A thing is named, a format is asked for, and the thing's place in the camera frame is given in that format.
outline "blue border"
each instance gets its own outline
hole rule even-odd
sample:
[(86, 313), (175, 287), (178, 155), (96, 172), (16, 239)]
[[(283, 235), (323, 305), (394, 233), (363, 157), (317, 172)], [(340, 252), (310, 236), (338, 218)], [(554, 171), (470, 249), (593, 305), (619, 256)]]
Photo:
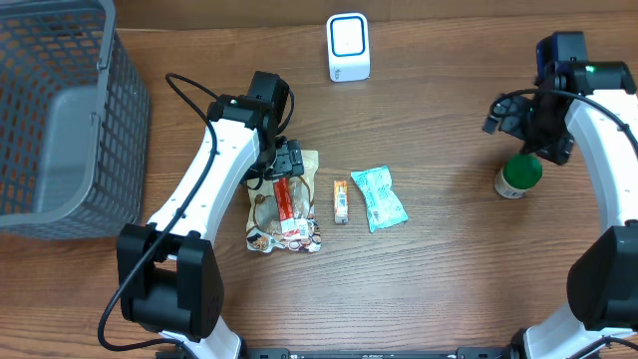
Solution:
[[(337, 53), (335, 52), (335, 31), (332, 25), (337, 20), (348, 20), (348, 19), (357, 19), (361, 22), (361, 43), (363, 44), (363, 49), (361, 49), (360, 53), (356, 53), (356, 54), (337, 55)], [(332, 19), (332, 21), (330, 22), (330, 41), (332, 42), (332, 54), (336, 57), (358, 56), (365, 53), (366, 52), (366, 30), (363, 27), (363, 19), (359, 16), (348, 16), (343, 18)]]

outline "plastic bag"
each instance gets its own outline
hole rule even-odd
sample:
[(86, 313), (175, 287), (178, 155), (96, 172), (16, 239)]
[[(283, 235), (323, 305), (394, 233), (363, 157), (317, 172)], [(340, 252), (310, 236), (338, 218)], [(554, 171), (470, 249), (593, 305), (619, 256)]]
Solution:
[(403, 205), (392, 191), (392, 177), (387, 166), (362, 172), (352, 172), (352, 180), (366, 201), (370, 232), (408, 220)]
[[(301, 157), (303, 176), (265, 180), (259, 189), (248, 190), (248, 249), (269, 253), (273, 248), (303, 252), (316, 252), (321, 248), (321, 232), (314, 207), (314, 177), (319, 168), (319, 154), (302, 150)], [(257, 183), (258, 179), (252, 179), (248, 185), (255, 187)]]

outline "wooden surface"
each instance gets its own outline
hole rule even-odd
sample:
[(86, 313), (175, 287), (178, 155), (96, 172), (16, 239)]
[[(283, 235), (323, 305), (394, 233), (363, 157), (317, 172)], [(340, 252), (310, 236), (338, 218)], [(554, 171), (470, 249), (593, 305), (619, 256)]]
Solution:
[[(215, 246), (230, 328), (251, 347), (294, 350), (504, 345), (565, 302), (569, 267), (599, 235), (579, 150), (562, 168), (545, 164), (525, 200), (492, 189), (521, 143), (480, 130), (487, 107), (531, 86), (535, 44), (557, 29), (585, 30), (591, 59), (624, 60), (638, 74), (637, 13), (373, 24), (372, 77), (350, 84), (328, 79), (322, 26), (123, 33), (153, 98), (144, 219), (173, 191), (203, 133), (164, 73), (235, 95), (255, 70), (278, 73), (297, 99), (285, 135), (320, 154), (323, 247), (249, 252), (247, 194), (238, 189)], [(333, 224), (333, 180), (381, 165), (410, 220), (369, 233), (350, 181), (351, 221)], [(151, 358), (151, 349), (111, 353), (96, 339), (117, 287), (115, 243), (0, 238), (0, 357)], [(118, 310), (107, 329), (119, 344), (155, 337)]]
[(360, 12), (375, 22), (638, 11), (634, 0), (116, 0), (116, 5), (118, 26), (164, 30), (319, 25), (343, 12)]

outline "bin handle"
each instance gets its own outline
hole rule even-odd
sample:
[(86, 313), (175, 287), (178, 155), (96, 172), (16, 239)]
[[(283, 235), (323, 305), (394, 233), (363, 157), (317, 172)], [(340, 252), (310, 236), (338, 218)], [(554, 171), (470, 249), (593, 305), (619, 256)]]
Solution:
[(113, 39), (116, 36), (116, 6), (113, 0), (100, 0), (100, 4), (105, 10), (106, 19), (104, 22), (104, 31), (102, 33), (102, 46), (100, 47), (100, 58), (98, 59), (98, 72), (102, 72), (109, 68), (111, 63), (111, 50), (113, 48)]

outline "tabletop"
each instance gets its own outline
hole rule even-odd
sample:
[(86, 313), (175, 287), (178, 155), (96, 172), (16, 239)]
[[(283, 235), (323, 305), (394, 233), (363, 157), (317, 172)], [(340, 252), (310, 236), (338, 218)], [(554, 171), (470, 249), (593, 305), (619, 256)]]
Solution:
[[(222, 317), (249, 347), (455, 350), (505, 345), (566, 301), (567, 271), (598, 238), (595, 196), (579, 149), (529, 196), (508, 200), (493, 177), (521, 142), (481, 131), (499, 93), (532, 86), (535, 45), (585, 31), (591, 60), (625, 61), (638, 76), (638, 13), (465, 18), (370, 24), (371, 77), (328, 78), (325, 27), (121, 32), (150, 89), (153, 116), (146, 221), (196, 153), (203, 124), (167, 72), (217, 94), (245, 94), (255, 70), (279, 74), (296, 107), (285, 135), (319, 152), (323, 245), (317, 253), (246, 249), (249, 202), (239, 187), (214, 248)], [(210, 99), (183, 86), (201, 107)], [(387, 165), (410, 219), (370, 233), (350, 181), (350, 222), (333, 220), (333, 180)], [(0, 356), (151, 358), (112, 353), (97, 325), (118, 285), (116, 239), (0, 238)], [(113, 313), (107, 337), (157, 337)], [(604, 357), (627, 357), (622, 348)]]

